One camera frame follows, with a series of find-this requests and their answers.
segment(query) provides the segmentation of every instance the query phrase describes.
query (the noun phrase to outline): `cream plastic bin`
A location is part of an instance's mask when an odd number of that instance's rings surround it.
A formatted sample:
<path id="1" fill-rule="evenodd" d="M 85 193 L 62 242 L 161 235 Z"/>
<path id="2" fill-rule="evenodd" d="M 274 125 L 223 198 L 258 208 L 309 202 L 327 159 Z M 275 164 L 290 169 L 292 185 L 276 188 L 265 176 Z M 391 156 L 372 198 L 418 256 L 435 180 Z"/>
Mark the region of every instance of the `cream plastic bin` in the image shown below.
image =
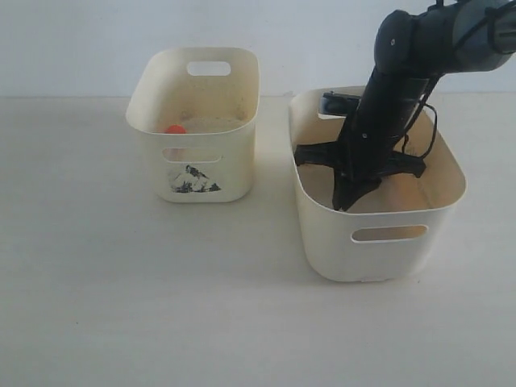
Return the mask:
<path id="1" fill-rule="evenodd" d="M 242 48 L 155 55 L 127 108 L 155 192 L 169 202 L 231 202 L 252 187 L 260 72 Z M 186 134 L 165 134 L 181 125 Z"/>
<path id="2" fill-rule="evenodd" d="M 295 194 L 307 260 L 333 281 L 385 281 L 415 274 L 424 268 L 444 221 L 465 193 L 464 174 L 438 133 L 420 179 L 389 177 L 348 212 L 333 210 L 332 170 L 297 167 L 293 158 L 298 144 L 336 139 L 344 119 L 318 114 L 319 99 L 332 90 L 361 95 L 364 87 L 311 90 L 289 106 Z M 432 131 L 433 122 L 422 113 L 409 133 L 407 153 L 423 154 Z"/>

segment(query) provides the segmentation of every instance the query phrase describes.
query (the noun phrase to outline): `white wall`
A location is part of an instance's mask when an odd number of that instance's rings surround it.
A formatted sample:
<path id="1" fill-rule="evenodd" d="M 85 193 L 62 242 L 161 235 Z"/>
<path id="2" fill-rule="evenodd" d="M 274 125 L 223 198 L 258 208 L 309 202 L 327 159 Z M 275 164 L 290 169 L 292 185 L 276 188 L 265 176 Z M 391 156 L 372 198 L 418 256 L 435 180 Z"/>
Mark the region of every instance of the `white wall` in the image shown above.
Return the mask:
<path id="1" fill-rule="evenodd" d="M 130 95 L 148 59 L 174 46 L 251 49 L 263 94 L 364 84 L 395 8 L 433 0 L 0 0 L 0 95 Z M 442 91 L 515 91 L 516 58 Z"/>

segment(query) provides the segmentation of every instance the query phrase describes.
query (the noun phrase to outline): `orange object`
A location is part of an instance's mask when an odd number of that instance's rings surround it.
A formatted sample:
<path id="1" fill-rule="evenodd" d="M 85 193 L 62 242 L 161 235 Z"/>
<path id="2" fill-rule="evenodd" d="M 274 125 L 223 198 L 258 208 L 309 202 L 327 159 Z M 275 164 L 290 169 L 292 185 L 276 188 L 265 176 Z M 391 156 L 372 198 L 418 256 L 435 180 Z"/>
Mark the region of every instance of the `orange object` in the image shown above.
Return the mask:
<path id="1" fill-rule="evenodd" d="M 185 135 L 186 129 L 181 125 L 172 125 L 165 129 L 164 133 L 167 135 Z"/>

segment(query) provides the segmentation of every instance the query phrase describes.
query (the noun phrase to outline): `storage bin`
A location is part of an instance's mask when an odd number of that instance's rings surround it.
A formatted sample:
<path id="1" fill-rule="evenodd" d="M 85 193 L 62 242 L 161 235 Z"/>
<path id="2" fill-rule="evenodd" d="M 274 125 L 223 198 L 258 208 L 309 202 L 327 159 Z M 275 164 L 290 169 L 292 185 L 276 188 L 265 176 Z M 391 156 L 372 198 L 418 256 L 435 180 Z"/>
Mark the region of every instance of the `storage bin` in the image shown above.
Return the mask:
<path id="1" fill-rule="evenodd" d="M 260 71 L 242 48 L 175 48 L 148 63 L 127 107 L 154 191 L 231 202 L 252 187 Z M 168 134 L 179 125 L 186 134 Z"/>
<path id="2" fill-rule="evenodd" d="M 342 282 L 385 281 L 421 271 L 445 220 L 466 190 L 460 166 L 438 133 L 421 178 L 396 175 L 360 199 L 348 212 L 331 205 L 333 171 L 323 166 L 297 167 L 299 144 L 335 141 L 344 118 L 318 113 L 325 92 L 360 96 L 364 87 L 317 89 L 293 98 L 289 133 L 299 222 L 306 258 L 325 278 Z M 423 154 L 433 122 L 421 113 L 410 131 L 406 152 Z"/>

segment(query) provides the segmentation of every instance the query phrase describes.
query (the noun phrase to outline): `small storage bin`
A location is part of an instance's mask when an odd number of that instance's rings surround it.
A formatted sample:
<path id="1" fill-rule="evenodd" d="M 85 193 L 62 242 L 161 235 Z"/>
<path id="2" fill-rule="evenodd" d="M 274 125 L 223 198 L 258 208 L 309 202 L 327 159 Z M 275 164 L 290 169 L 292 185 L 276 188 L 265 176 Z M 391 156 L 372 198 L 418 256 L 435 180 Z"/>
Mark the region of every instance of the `small storage bin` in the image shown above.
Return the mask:
<path id="1" fill-rule="evenodd" d="M 299 144 L 337 138 L 344 118 L 325 119 L 318 114 L 319 99 L 332 90 L 361 95 L 364 87 L 311 90 L 289 106 L 293 178 L 307 260 L 333 281 L 384 281 L 412 275 L 424 268 L 444 221 L 463 197 L 464 174 L 438 133 L 421 178 L 386 178 L 348 212 L 333 210 L 333 171 L 323 166 L 297 167 L 293 158 Z M 421 113 L 409 133 L 407 153 L 423 154 L 432 131 L 430 117 Z"/>
<path id="2" fill-rule="evenodd" d="M 252 187 L 259 64 L 242 48 L 155 55 L 127 108 L 155 192 L 170 202 L 231 202 Z M 165 133 L 172 125 L 185 134 Z"/>

